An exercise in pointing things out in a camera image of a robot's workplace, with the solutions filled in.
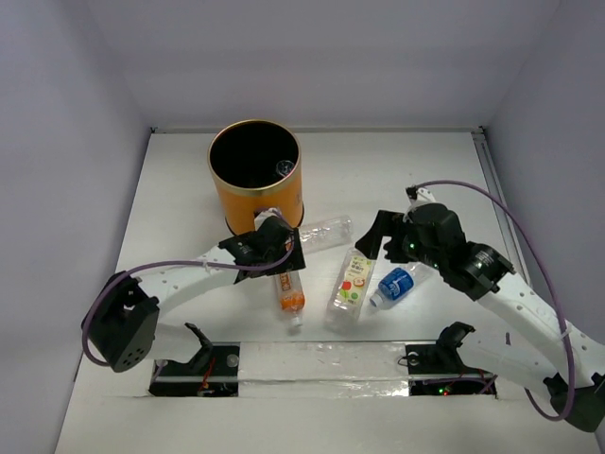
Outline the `apple juice label bottle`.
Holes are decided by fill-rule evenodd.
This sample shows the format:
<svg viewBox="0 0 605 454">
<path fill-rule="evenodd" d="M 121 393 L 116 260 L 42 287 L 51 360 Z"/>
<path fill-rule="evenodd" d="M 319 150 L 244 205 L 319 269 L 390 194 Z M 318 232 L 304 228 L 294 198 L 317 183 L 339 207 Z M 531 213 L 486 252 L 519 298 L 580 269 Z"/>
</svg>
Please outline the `apple juice label bottle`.
<svg viewBox="0 0 605 454">
<path fill-rule="evenodd" d="M 357 248 L 346 252 L 326 306 L 325 325 L 328 329 L 345 332 L 358 322 L 374 266 L 375 261 Z"/>
</svg>

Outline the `black cap bottle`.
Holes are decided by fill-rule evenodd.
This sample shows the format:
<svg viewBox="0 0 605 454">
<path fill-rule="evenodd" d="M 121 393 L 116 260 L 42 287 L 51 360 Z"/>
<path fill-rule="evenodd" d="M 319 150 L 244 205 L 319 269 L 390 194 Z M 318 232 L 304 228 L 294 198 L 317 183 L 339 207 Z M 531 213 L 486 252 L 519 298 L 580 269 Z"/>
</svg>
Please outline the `black cap bottle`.
<svg viewBox="0 0 605 454">
<path fill-rule="evenodd" d="M 286 178 L 294 169 L 295 164 L 289 160 L 281 160 L 276 164 L 275 173 L 280 178 Z"/>
</svg>

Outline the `orange label bottle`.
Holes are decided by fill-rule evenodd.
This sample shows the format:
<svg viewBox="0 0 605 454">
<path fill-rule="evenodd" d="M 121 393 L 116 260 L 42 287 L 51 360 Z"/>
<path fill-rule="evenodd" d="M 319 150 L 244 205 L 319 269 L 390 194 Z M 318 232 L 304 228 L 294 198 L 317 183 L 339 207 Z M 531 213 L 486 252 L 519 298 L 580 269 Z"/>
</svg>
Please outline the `orange label bottle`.
<svg viewBox="0 0 605 454">
<path fill-rule="evenodd" d="M 298 271 L 280 273 L 274 277 L 277 299 L 282 318 L 290 332 L 298 332 L 303 326 L 305 295 Z"/>
</svg>

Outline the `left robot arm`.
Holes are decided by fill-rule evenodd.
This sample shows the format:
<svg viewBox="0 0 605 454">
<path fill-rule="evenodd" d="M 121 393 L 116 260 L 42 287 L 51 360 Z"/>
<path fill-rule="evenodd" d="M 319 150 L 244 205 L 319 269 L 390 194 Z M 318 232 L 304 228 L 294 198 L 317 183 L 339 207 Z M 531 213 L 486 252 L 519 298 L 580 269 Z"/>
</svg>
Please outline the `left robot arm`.
<svg viewBox="0 0 605 454">
<path fill-rule="evenodd" d="M 228 237 L 195 259 L 147 263 L 110 277 L 81 324 L 84 356 L 123 373 L 160 343 L 159 320 L 217 288 L 305 268 L 299 229 L 264 213 L 260 226 Z"/>
</svg>

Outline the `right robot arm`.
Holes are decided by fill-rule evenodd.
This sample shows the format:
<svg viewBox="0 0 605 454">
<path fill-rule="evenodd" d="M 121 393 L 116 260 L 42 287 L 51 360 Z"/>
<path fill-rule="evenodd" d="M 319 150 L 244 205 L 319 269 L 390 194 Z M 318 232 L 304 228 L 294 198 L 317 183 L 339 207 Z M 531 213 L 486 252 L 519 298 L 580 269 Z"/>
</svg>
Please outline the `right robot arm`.
<svg viewBox="0 0 605 454">
<path fill-rule="evenodd" d="M 466 239 L 458 215 L 437 202 L 414 203 L 406 213 L 381 210 L 355 243 L 369 259 L 420 262 L 451 288 L 490 310 L 520 334 L 537 355 L 515 355 L 510 346 L 473 347 L 449 339 L 435 348 L 442 369 L 455 371 L 473 358 L 487 369 L 548 399 L 571 426 L 594 432 L 604 419 L 604 346 L 556 311 L 496 249 Z"/>
</svg>

